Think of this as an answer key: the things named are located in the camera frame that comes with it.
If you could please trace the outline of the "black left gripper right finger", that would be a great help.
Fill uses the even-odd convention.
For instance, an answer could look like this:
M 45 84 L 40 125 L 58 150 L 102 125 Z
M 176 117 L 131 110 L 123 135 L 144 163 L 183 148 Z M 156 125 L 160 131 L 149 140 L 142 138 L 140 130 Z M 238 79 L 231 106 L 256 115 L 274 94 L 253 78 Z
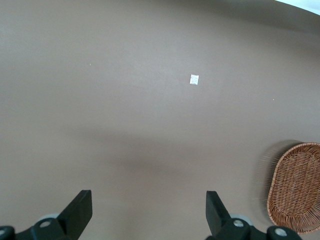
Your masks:
M 267 234 L 240 218 L 232 218 L 216 191 L 206 192 L 207 240 L 266 240 Z

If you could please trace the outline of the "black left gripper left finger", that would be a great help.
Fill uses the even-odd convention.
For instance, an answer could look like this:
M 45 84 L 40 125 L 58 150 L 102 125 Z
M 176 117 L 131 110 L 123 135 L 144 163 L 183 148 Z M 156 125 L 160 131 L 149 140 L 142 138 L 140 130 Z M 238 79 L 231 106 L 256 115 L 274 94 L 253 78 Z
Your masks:
M 81 190 L 55 218 L 36 222 L 29 229 L 16 233 L 15 240 L 77 240 L 93 215 L 92 191 Z

